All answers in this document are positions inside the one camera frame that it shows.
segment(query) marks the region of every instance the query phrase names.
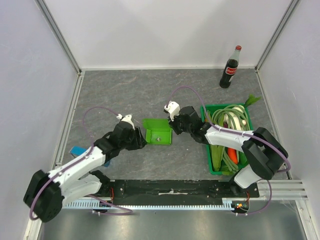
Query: white panel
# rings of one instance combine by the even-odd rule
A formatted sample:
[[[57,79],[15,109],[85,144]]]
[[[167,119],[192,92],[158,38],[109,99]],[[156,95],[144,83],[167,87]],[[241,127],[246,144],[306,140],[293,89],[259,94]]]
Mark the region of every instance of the white panel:
[[[290,0],[46,0],[82,68],[254,66]]]
[[[33,0],[0,2],[0,239],[20,240],[34,172],[48,171],[77,74]]]
[[[320,223],[320,2],[303,0],[261,69],[261,81],[292,173]]]

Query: green box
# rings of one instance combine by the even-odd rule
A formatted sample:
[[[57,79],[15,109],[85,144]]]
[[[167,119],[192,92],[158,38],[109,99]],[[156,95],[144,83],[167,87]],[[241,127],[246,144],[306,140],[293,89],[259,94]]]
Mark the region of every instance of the green box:
[[[168,119],[145,118],[142,125],[146,129],[145,140],[148,144],[171,144],[172,129],[169,126]]]
[[[217,111],[219,109],[224,109],[225,107],[227,107],[229,105],[233,105],[233,104],[242,105],[242,106],[245,105],[244,103],[229,103],[229,104],[205,105],[205,108],[206,108],[207,111],[209,111],[210,113],[213,114],[215,111]],[[252,122],[251,122],[251,119],[250,119],[248,108],[245,107],[244,110],[245,110],[245,112],[246,112],[246,114],[248,115],[248,118],[249,118],[250,129],[253,130],[254,127],[252,126]],[[205,111],[204,111],[204,107],[203,106],[200,107],[200,112],[201,112],[202,121],[205,121]],[[213,175],[222,175],[223,174],[222,171],[214,171],[214,167],[213,167],[213,164],[212,164],[212,161],[211,161],[211,151],[210,151],[209,145],[206,146],[206,152],[207,152],[207,155],[208,155],[208,164],[209,164],[210,173],[213,174]],[[226,165],[224,161],[221,162],[221,166],[223,166],[223,165]],[[245,167],[245,165],[242,165],[242,164],[238,163],[238,167],[239,167],[239,170],[240,170],[240,169],[243,169]]]

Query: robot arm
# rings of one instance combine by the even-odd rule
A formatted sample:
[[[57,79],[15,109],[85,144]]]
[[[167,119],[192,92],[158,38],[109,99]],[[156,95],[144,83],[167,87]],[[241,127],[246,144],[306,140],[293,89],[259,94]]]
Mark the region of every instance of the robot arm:
[[[248,188],[260,179],[270,180],[284,163],[284,160],[271,148],[244,134],[255,135],[269,142],[288,157],[286,150],[263,127],[259,127],[256,131],[232,130],[240,133],[234,134],[230,129],[229,132],[225,132],[227,128],[218,126],[218,129],[215,129],[208,122],[202,122],[192,106],[180,109],[179,104],[171,101],[164,107],[164,111],[169,114],[169,125],[177,135],[183,132],[189,133],[198,143],[221,145],[245,154],[249,165],[238,171],[231,179],[231,182],[236,183],[241,189]]]
[[[137,150],[146,145],[140,128],[134,126],[131,118],[131,115],[122,118],[112,132],[94,142],[93,149],[89,148],[61,167],[47,173],[39,170],[32,176],[23,198],[29,207],[44,184],[58,174],[41,193],[33,209],[43,222],[53,219],[68,203],[89,194],[99,193],[102,188],[108,188],[110,180],[100,171],[92,171],[94,168],[118,156],[123,149]]]

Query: green crate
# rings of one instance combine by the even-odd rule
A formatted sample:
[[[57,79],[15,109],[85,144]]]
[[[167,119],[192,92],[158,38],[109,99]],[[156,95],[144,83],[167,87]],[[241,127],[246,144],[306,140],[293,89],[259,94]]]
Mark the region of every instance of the green crate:
[[[244,103],[229,103],[229,104],[205,105],[205,108],[207,111],[209,111],[211,114],[213,114],[215,111],[217,111],[219,109],[224,109],[225,107],[227,107],[229,105],[233,105],[233,104],[242,105],[242,106],[245,105]],[[250,119],[248,108],[245,107],[244,110],[246,111],[246,114],[248,115],[248,118],[249,118],[250,129],[253,130],[254,127],[252,126],[252,122]],[[205,120],[205,111],[204,111],[203,106],[200,107],[200,112],[201,112],[201,119],[202,119],[202,121],[204,121]],[[207,156],[208,156],[208,165],[209,165],[210,173],[213,175],[222,175],[223,174],[222,171],[214,171],[214,167],[213,167],[213,164],[211,161],[211,151],[210,151],[210,147],[208,145],[206,146],[206,152],[207,152]],[[223,165],[226,165],[224,161],[221,162],[221,166],[223,166]],[[238,163],[238,167],[239,167],[239,169],[243,169],[245,167],[245,165]]]
[[[171,144],[172,129],[167,118],[145,118],[142,125],[146,129],[145,140],[148,144]]]

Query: soda bottle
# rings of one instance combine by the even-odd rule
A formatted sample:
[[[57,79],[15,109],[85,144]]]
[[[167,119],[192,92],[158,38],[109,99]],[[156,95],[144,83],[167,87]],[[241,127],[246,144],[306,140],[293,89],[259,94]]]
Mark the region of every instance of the soda bottle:
[[[220,80],[220,87],[223,89],[227,89],[232,81],[232,78],[234,77],[237,67],[239,64],[239,54],[241,51],[241,46],[236,46],[234,53],[229,58],[229,60],[226,62],[225,68],[223,70],[222,78]]]

